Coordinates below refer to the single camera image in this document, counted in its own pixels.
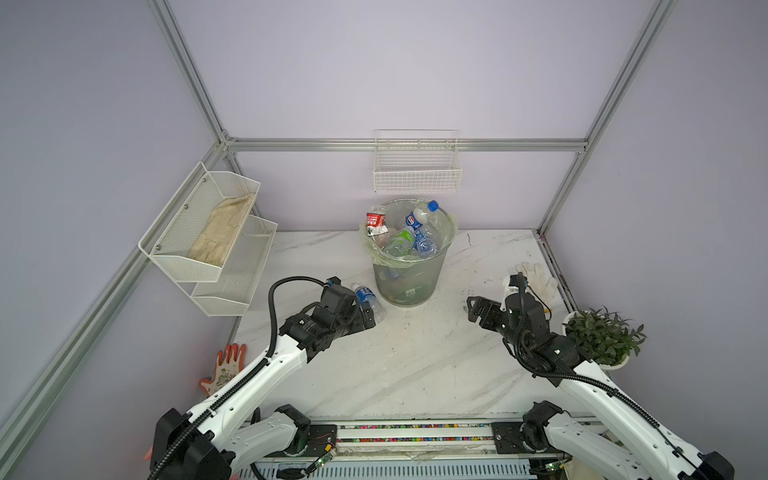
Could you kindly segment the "clear bottle blue label white cap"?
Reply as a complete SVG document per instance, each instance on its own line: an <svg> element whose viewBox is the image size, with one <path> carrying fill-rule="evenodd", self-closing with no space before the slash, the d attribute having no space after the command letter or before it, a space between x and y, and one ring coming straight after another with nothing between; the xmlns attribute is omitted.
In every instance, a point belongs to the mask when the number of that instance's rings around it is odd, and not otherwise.
<svg viewBox="0 0 768 480"><path fill-rule="evenodd" d="M352 289L356 293L361 305L368 304L377 325L386 319L387 311L384 305L369 287L354 283Z"/></svg>

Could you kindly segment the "clear bottle green label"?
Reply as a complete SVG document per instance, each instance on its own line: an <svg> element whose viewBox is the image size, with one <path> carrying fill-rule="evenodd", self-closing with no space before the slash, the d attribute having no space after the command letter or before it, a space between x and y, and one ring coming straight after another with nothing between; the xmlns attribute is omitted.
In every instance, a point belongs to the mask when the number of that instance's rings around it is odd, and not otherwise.
<svg viewBox="0 0 768 480"><path fill-rule="evenodd" d="M406 226L388 241L383 251L392 257L406 257L412 254L414 242L415 231L412 227Z"/></svg>

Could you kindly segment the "clear bottle red white label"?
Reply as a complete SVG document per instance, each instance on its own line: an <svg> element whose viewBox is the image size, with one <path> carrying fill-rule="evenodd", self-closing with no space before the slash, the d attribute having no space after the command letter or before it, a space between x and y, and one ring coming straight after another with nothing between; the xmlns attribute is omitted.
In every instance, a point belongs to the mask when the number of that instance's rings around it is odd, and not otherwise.
<svg viewBox="0 0 768 480"><path fill-rule="evenodd" d="M390 229L387 226L386 209L383 205L376 205L367 209L366 235L379 247L383 247L387 243Z"/></svg>

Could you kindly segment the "small bottle blue Pepsi label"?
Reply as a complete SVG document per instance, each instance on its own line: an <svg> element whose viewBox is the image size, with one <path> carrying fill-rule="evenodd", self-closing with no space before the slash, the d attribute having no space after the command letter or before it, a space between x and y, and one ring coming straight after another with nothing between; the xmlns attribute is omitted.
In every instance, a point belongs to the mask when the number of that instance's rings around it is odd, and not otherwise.
<svg viewBox="0 0 768 480"><path fill-rule="evenodd" d="M405 224L415 230L421 229L435 218L438 210L439 204L435 200L418 203L405 217Z"/></svg>

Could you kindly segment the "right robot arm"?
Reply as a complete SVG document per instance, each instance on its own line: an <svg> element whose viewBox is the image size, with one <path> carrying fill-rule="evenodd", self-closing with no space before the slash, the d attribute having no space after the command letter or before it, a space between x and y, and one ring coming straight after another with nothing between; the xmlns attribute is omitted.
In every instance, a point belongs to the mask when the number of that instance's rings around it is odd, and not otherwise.
<svg viewBox="0 0 768 480"><path fill-rule="evenodd" d="M606 479L732 479L734 466L719 452L704 453L664 427L582 354L573 340L551 331L545 308L519 292L503 302L467 299L468 319L501 335L533 377L577 400L613 435L596 434L564 408L540 401L524 415L520 435L532 451L553 448Z"/></svg>

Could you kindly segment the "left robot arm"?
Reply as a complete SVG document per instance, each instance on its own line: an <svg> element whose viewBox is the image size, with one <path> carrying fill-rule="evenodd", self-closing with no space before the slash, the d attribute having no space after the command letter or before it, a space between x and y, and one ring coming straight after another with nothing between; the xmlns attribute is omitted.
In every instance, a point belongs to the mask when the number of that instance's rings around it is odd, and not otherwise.
<svg viewBox="0 0 768 480"><path fill-rule="evenodd" d="M283 381L342 337L376 325L373 309L337 277L320 281L318 301L280 322L276 281L267 294L267 349L206 400L181 413L170 409L156 424L149 476L152 479L230 479L275 452L305 444L310 420L284 405L251 425L245 422Z"/></svg>

